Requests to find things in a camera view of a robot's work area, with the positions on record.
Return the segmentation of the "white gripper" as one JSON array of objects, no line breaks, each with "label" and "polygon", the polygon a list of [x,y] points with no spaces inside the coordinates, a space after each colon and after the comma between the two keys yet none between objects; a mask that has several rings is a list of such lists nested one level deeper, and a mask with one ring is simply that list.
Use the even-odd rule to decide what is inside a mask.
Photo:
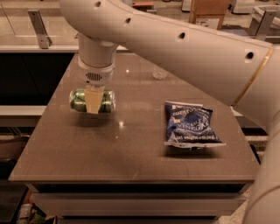
[{"label": "white gripper", "polygon": [[115,63],[105,67],[93,67],[78,58],[78,66],[80,68],[80,78],[88,84],[84,90],[87,112],[97,114],[104,92],[104,87],[98,86],[105,86],[111,81]]}]

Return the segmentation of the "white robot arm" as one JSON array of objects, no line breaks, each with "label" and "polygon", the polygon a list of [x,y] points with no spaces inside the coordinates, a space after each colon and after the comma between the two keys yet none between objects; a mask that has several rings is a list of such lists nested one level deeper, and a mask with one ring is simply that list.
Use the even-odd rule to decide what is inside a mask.
[{"label": "white robot arm", "polygon": [[253,38],[135,10],[123,0],[59,0],[79,33],[85,72],[112,74],[124,46],[233,107],[269,135],[243,224],[280,223],[280,49]]}]

